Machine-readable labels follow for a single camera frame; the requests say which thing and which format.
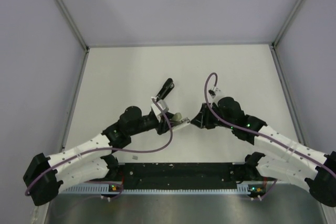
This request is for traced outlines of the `beige green stapler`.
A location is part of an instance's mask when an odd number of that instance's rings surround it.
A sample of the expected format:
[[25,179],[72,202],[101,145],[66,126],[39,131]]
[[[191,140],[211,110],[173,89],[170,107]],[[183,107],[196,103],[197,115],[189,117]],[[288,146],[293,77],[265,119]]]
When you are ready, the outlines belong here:
[[190,123],[191,120],[184,118],[180,112],[173,113],[169,117],[169,130],[174,132],[190,125]]

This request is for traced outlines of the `black stapler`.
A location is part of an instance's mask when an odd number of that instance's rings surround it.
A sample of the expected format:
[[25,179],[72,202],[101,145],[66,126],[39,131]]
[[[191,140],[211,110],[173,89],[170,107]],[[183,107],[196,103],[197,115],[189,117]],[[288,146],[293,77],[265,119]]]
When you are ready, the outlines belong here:
[[172,78],[168,78],[163,84],[162,88],[156,95],[156,100],[164,100],[168,94],[174,89],[174,81]]

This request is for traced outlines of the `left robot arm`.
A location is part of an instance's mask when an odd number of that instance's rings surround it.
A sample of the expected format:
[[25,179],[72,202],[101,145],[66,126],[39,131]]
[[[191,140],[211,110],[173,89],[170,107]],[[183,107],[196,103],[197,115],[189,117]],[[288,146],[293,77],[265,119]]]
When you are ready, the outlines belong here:
[[114,180],[119,174],[116,151],[126,152],[131,137],[150,130],[158,135],[172,130],[173,114],[153,106],[143,115],[137,106],[128,107],[118,121],[97,136],[57,154],[37,154],[31,160],[23,181],[27,187],[25,196],[35,206],[52,201],[61,191],[94,179]]

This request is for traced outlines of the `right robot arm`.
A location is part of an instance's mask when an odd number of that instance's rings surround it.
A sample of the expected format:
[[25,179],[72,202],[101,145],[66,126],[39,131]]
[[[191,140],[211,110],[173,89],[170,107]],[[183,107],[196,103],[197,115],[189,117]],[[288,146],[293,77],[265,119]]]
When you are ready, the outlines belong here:
[[191,120],[200,129],[226,127],[259,151],[245,158],[245,174],[252,180],[270,177],[300,187],[317,200],[335,207],[335,152],[316,151],[274,130],[248,114],[232,97],[203,103]]

